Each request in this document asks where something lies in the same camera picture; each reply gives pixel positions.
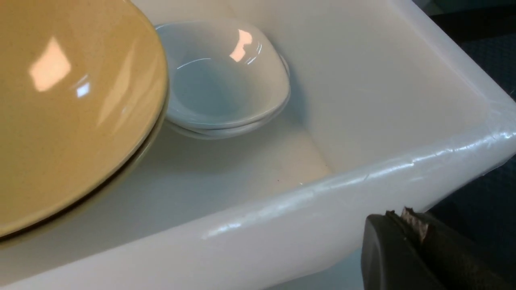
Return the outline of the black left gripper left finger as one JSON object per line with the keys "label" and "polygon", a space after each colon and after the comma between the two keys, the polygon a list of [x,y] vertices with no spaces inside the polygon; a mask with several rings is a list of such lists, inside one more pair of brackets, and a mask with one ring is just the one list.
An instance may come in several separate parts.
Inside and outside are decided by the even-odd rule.
{"label": "black left gripper left finger", "polygon": [[365,290],[442,290],[395,213],[367,216],[361,272]]}

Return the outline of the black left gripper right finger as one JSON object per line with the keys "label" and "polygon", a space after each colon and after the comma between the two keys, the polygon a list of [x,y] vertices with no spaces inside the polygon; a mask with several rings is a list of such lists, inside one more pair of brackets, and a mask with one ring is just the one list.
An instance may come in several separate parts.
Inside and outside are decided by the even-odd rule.
{"label": "black left gripper right finger", "polygon": [[426,268],[448,290],[514,290],[515,269],[429,213],[387,211]]}

